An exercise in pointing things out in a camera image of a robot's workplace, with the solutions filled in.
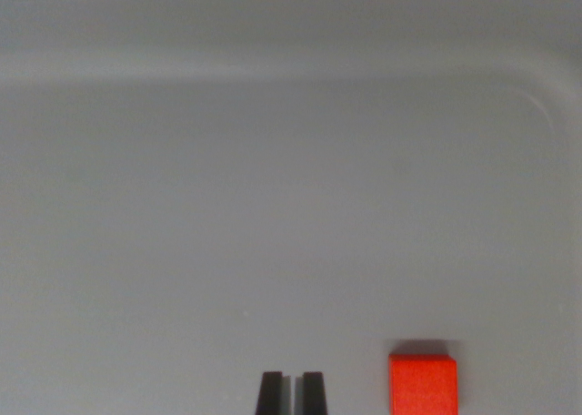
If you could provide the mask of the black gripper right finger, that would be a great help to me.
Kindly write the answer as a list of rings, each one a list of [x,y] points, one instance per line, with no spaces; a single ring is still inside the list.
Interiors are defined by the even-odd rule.
[[[304,372],[295,380],[295,415],[327,415],[326,387],[321,371]]]

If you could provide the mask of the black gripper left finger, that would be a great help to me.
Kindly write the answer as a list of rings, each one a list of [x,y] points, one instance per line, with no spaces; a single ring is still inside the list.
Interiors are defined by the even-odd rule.
[[[256,401],[256,415],[285,415],[291,411],[290,378],[282,371],[265,371]]]

